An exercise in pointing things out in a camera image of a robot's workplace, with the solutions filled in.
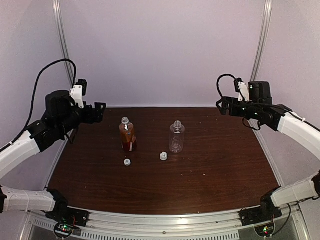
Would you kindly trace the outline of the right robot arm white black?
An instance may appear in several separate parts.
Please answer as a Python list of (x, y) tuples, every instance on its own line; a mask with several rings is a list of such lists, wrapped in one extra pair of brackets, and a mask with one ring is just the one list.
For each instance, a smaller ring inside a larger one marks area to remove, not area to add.
[[(238, 97), (221, 95), (216, 107), (222, 115), (240, 117), (245, 120), (256, 120), (259, 131), (266, 125), (300, 144), (316, 158), (320, 157), (320, 130), (298, 116), (289, 107), (274, 105), (270, 84), (267, 81), (254, 81), (248, 84), (240, 78), (234, 79)], [(261, 198), (262, 206), (256, 210), (259, 220), (268, 220), (276, 208), (290, 203), (317, 200), (320, 197), (319, 172), (288, 186), (281, 186)]]

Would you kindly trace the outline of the amber tea bottle red label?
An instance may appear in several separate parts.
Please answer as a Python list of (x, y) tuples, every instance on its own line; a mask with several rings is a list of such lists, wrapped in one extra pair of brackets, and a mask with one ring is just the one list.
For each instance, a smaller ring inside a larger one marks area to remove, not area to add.
[(125, 152), (134, 152), (137, 149), (137, 138), (135, 133), (134, 124), (130, 122), (128, 117), (121, 119), (119, 125), (120, 139), (122, 149)]

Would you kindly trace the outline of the white cap of tea bottle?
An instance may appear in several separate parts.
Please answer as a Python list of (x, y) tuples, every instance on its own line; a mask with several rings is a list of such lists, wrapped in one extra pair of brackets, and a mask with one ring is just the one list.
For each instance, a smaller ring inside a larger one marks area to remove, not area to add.
[(129, 158), (126, 158), (124, 161), (123, 161), (123, 163), (124, 163), (124, 165), (126, 166), (126, 167), (128, 167), (128, 166), (130, 166), (131, 165), (131, 160), (129, 159)]

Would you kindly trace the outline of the circuit board with leds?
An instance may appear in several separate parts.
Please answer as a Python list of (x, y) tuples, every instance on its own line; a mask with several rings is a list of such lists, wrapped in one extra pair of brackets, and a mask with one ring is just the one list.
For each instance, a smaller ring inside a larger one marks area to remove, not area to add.
[(53, 228), (53, 233), (58, 238), (68, 238), (70, 237), (75, 230), (74, 226), (64, 224), (64, 223), (57, 223)]
[(275, 231), (275, 226), (274, 225), (258, 225), (254, 227), (254, 230), (256, 234), (260, 237), (270, 237), (274, 231)]

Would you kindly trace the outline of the right circuit board with LEDs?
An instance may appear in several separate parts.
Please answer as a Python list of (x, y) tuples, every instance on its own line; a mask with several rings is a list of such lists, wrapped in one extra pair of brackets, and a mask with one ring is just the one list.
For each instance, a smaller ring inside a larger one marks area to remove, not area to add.
[(275, 231), (275, 226), (274, 225), (258, 225), (254, 227), (254, 230), (256, 234), (260, 237), (270, 237), (274, 231)]

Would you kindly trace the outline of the right aluminium frame post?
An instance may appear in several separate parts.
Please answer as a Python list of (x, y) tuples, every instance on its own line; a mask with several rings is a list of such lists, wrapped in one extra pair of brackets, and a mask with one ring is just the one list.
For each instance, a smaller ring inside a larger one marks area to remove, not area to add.
[(272, 0), (265, 0), (264, 1), (264, 9), (262, 14), (262, 23), (260, 28), (260, 35), (256, 50), (256, 55), (253, 63), (253, 68), (250, 76), (250, 81), (254, 82), (257, 80), (258, 73), (260, 70), (260, 66), (262, 63), (263, 53), (265, 50), (269, 29), (270, 29), (270, 23), (272, 18), (272, 6), (273, 1)]

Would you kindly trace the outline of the left aluminium frame post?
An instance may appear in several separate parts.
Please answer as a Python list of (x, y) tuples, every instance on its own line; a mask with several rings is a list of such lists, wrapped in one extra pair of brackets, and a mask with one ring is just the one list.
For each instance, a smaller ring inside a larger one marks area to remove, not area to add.
[[(62, 57), (64, 59), (69, 59), (69, 51), (67, 47), (67, 40), (65, 36), (65, 31), (64, 31), (64, 23), (63, 23), (63, 17), (62, 17), (62, 12), (61, 12), (61, 3), (59, 0), (52, 0), (52, 6), (53, 6), (53, 14), (56, 22), (56, 27), (57, 27), (57, 33), (59, 37), (59, 42), (60, 42), (60, 48), (61, 48), (61, 53)], [(73, 86), (73, 66), (69, 62), (64, 63), (66, 74), (67, 74), (67, 79), (69, 81), (70, 86)]]

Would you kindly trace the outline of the clear plastic bottle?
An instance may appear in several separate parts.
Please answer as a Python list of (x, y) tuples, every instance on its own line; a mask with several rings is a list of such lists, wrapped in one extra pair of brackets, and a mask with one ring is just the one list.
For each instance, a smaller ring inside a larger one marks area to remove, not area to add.
[(185, 139), (185, 126), (180, 120), (176, 120), (169, 128), (169, 149), (178, 154), (183, 151)]

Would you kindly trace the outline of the aluminium frame post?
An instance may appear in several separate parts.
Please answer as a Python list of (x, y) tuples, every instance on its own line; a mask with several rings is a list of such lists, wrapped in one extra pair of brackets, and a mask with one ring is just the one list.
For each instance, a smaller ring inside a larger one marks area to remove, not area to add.
[[(56, 27), (57, 27), (57, 33), (59, 37), (59, 42), (60, 42), (60, 48), (61, 48), (61, 53), (62, 57), (64, 59), (69, 59), (69, 51), (67, 47), (67, 40), (65, 36), (65, 31), (64, 31), (64, 23), (63, 23), (63, 17), (62, 17), (62, 12), (61, 12), (61, 3), (59, 0), (52, 0), (52, 6), (53, 6), (53, 14), (56, 22)], [(64, 63), (66, 74), (67, 74), (67, 79), (69, 81), (70, 86), (73, 86), (73, 66), (69, 62)]]
[(256, 50), (256, 55), (253, 63), (253, 68), (250, 76), (250, 81), (254, 82), (257, 80), (258, 73), (260, 70), (260, 66), (262, 63), (263, 53), (265, 50), (269, 29), (270, 29), (270, 23), (272, 18), (272, 6), (273, 1), (272, 0), (265, 0), (264, 1), (264, 9), (262, 14), (262, 23), (260, 28), (260, 35)]

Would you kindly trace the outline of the front aluminium rail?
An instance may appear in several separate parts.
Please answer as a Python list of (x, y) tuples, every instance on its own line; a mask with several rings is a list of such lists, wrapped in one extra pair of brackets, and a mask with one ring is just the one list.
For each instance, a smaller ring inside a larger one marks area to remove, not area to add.
[(262, 230), (274, 228), (271, 240), (309, 240), (310, 234), (297, 204), (283, 207), (271, 221), (243, 225), (240, 211), (183, 215), (138, 215), (90, 211), (86, 226), (71, 240), (264, 240)]

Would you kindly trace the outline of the white cap of clear bottle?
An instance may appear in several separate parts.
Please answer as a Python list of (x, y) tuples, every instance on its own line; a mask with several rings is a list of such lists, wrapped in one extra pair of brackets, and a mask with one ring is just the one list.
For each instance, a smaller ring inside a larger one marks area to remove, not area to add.
[(159, 158), (161, 161), (166, 161), (168, 159), (168, 154), (167, 152), (163, 151), (160, 155)]

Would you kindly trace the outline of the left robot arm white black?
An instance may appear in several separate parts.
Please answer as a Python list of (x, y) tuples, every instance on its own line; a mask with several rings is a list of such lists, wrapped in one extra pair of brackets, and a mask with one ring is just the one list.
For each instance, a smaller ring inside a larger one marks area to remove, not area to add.
[[(57, 90), (45, 98), (45, 112), (40, 120), (27, 125), (22, 134), (0, 150), (0, 176), (4, 177), (27, 159), (46, 151), (57, 141), (69, 140), (69, 133), (81, 124), (100, 123), (106, 103), (88, 105), (83, 88)], [(43, 211), (57, 222), (72, 218), (67, 199), (57, 190), (30, 191), (0, 187), (0, 211)]]

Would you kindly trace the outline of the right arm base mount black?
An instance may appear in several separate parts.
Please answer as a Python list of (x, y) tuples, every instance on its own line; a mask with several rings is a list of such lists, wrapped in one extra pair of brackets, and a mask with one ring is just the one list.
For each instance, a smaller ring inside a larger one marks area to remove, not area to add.
[(239, 211), (239, 218), (243, 226), (272, 221), (274, 218), (279, 218), (283, 215), (280, 208), (276, 207), (271, 199), (275, 190), (276, 188), (261, 197), (260, 206), (243, 208)]

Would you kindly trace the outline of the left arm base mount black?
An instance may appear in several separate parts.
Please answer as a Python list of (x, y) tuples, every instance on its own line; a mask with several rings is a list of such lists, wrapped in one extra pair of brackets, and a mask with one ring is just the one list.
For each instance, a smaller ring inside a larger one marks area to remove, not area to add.
[(88, 211), (69, 207), (68, 200), (58, 190), (48, 189), (47, 191), (53, 196), (53, 200), (55, 201), (53, 210), (44, 212), (47, 218), (75, 228), (87, 226)]

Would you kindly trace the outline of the left circuit board with LEDs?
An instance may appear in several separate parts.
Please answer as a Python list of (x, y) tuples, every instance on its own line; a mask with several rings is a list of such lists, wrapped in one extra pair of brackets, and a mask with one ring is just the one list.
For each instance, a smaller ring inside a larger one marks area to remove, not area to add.
[(70, 237), (75, 230), (74, 226), (64, 224), (64, 223), (57, 223), (53, 228), (53, 233), (58, 238), (68, 238)]

